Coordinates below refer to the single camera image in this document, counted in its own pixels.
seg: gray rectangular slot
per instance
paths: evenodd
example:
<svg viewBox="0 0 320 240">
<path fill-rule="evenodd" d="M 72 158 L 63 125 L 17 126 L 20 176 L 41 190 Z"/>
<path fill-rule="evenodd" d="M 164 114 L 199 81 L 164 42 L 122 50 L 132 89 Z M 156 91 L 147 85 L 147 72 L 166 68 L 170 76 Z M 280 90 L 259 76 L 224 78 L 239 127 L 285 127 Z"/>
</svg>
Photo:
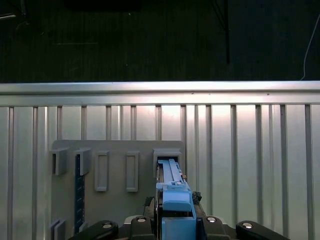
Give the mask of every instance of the gray rectangular slot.
<svg viewBox="0 0 320 240">
<path fill-rule="evenodd" d="M 128 151 L 126 154 L 126 191 L 138 192 L 139 189 L 139 152 Z"/>
<path fill-rule="evenodd" d="M 51 226 L 51 240 L 65 240 L 66 239 L 66 221 L 57 220 Z"/>
<path fill-rule="evenodd" d="M 94 188 L 97 192 L 108 190 L 109 151 L 98 151 L 94 158 Z"/>
<path fill-rule="evenodd" d="M 153 177 L 156 177 L 158 158 L 177 158 L 178 163 L 181 164 L 181 152 L 179 148 L 154 148 L 153 149 Z"/>
<path fill-rule="evenodd" d="M 50 152 L 53 175 L 62 175 L 67 171 L 67 150 L 67 148 L 58 148 Z"/>
<path fill-rule="evenodd" d="M 91 149 L 90 148 L 80 148 L 75 151 L 75 156 L 80 156 L 80 175 L 83 176 L 87 174 L 91 166 Z"/>
</svg>

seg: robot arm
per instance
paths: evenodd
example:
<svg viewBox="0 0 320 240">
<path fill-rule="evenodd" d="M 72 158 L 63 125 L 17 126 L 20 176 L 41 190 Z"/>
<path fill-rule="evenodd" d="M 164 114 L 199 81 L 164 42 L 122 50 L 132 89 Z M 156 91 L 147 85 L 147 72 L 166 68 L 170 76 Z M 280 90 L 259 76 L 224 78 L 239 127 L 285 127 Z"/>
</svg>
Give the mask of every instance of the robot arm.
<svg viewBox="0 0 320 240">
<path fill-rule="evenodd" d="M 155 197 L 147 198 L 143 215 L 128 217 L 121 227 L 110 220 L 99 221 L 69 240 L 288 240 L 253 221 L 231 228 L 207 216 L 200 200 L 177 161 L 158 159 Z"/>
</svg>

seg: gray panel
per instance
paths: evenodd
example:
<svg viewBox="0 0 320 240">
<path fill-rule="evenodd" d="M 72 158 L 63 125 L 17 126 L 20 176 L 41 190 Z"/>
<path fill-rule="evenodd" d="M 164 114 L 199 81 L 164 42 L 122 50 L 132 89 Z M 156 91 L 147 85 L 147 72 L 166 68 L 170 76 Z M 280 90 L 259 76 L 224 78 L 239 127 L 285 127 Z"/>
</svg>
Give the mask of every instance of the gray panel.
<svg viewBox="0 0 320 240">
<path fill-rule="evenodd" d="M 258 220 L 256 106 L 239 105 L 237 120 L 238 222 Z"/>
<path fill-rule="evenodd" d="M 214 105 L 212 114 L 212 214 L 233 223 L 231 107 Z"/>
<path fill-rule="evenodd" d="M 106 139 L 106 107 L 88 106 L 86 108 L 86 139 Z"/>
<path fill-rule="evenodd" d="M 68 169 L 73 167 L 73 152 L 76 149 L 91 147 L 92 156 L 96 151 L 109 150 L 109 185 L 108 191 L 96 192 L 93 167 L 85 175 L 85 221 L 89 224 L 101 220 L 113 220 L 121 225 L 127 216 L 143 212 L 146 197 L 154 196 L 156 179 L 153 177 L 153 149 L 179 148 L 185 158 L 185 147 L 181 141 L 65 141 L 58 140 L 53 148 L 70 148 Z M 138 192 L 127 192 L 125 178 L 127 152 L 139 151 Z M 52 176 L 52 222 L 66 220 L 66 237 L 73 227 L 74 175 L 69 170 L 62 176 Z"/>
<path fill-rule="evenodd" d="M 311 141 L 312 141 L 312 195 L 314 239 L 320 239 L 320 105 L 311 106 Z"/>
<path fill-rule="evenodd" d="M 0 239 L 7 239 L 8 226 L 8 160 L 9 160 L 9 108 L 0 107 Z"/>
<path fill-rule="evenodd" d="M 156 140 L 156 107 L 136 107 L 136 139 Z"/>
<path fill-rule="evenodd" d="M 281 143 L 281 111 L 279 105 L 273 105 L 271 111 L 271 178 L 272 182 L 272 229 L 279 234 L 283 233 L 283 188 L 282 188 L 282 143 Z"/>
<path fill-rule="evenodd" d="M 165 105 L 161 107 L 161 139 L 162 140 L 181 140 L 181 106 Z"/>
<path fill-rule="evenodd" d="M 121 139 L 121 108 L 111 106 L 111 125 L 108 126 L 111 132 L 111 140 Z"/>
<path fill-rule="evenodd" d="M 267 228 L 272 228 L 273 214 L 273 175 L 272 175 L 272 106 L 261 106 L 261 168 L 262 168 L 262 224 Z"/>
<path fill-rule="evenodd" d="M 305 106 L 286 106 L 289 237 L 308 238 Z"/>
<path fill-rule="evenodd" d="M 131 106 L 123 106 L 121 115 L 122 140 L 131 140 L 131 118 Z"/>
<path fill-rule="evenodd" d="M 208 139 L 211 134 L 209 129 L 207 106 L 197 106 L 197 190 L 201 192 L 201 205 L 209 215 L 212 211 L 212 168 L 211 168 L 211 146 Z"/>
<path fill-rule="evenodd" d="M 12 239 L 32 239 L 33 108 L 14 108 Z"/>
<path fill-rule="evenodd" d="M 62 107 L 62 138 L 69 140 L 81 139 L 81 107 Z"/>
</svg>

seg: blue 3d-printed part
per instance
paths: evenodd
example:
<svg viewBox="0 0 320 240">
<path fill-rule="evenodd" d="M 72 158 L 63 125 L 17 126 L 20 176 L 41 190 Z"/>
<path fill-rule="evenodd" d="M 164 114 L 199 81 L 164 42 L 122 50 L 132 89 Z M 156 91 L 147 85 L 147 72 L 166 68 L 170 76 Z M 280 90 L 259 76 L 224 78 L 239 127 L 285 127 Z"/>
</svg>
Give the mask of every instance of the blue 3d-printed part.
<svg viewBox="0 0 320 240">
<path fill-rule="evenodd" d="M 75 156 L 74 171 L 74 234 L 79 232 L 85 222 L 85 176 L 80 175 L 80 155 Z"/>
<path fill-rule="evenodd" d="M 158 160 L 163 168 L 163 182 L 156 184 L 157 191 L 162 191 L 163 211 L 188 212 L 192 216 L 162 217 L 162 240 L 195 240 L 196 211 L 192 191 L 182 178 L 182 171 L 174 159 Z"/>
</svg>

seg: gray bracket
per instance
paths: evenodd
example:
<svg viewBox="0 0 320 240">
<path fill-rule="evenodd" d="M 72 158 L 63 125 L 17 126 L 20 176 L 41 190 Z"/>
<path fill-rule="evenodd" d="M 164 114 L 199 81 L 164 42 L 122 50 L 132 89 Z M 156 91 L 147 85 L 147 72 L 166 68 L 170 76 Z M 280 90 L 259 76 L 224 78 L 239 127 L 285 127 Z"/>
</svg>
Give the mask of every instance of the gray bracket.
<svg viewBox="0 0 320 240">
<path fill-rule="evenodd" d="M 68 148 L 58 148 L 50 151 L 52 162 L 52 174 L 62 175 L 67 171 Z"/>
<path fill-rule="evenodd" d="M 177 158 L 179 164 L 181 164 L 181 151 L 179 148 L 154 148 L 153 149 L 153 177 L 157 176 L 157 162 L 158 158 Z"/>
<path fill-rule="evenodd" d="M 82 225 L 79 227 L 79 233 L 85 230 L 88 226 L 89 226 L 89 223 L 87 221 L 82 223 Z"/>
<path fill-rule="evenodd" d="M 109 185 L 109 151 L 97 151 L 94 157 L 94 189 L 105 192 Z"/>
<path fill-rule="evenodd" d="M 74 151 L 74 155 L 80 156 L 80 175 L 83 176 L 87 174 L 91 167 L 91 149 L 90 148 L 80 148 Z"/>
<path fill-rule="evenodd" d="M 51 240 L 65 240 L 66 239 L 66 221 L 57 220 L 51 226 Z"/>
</svg>

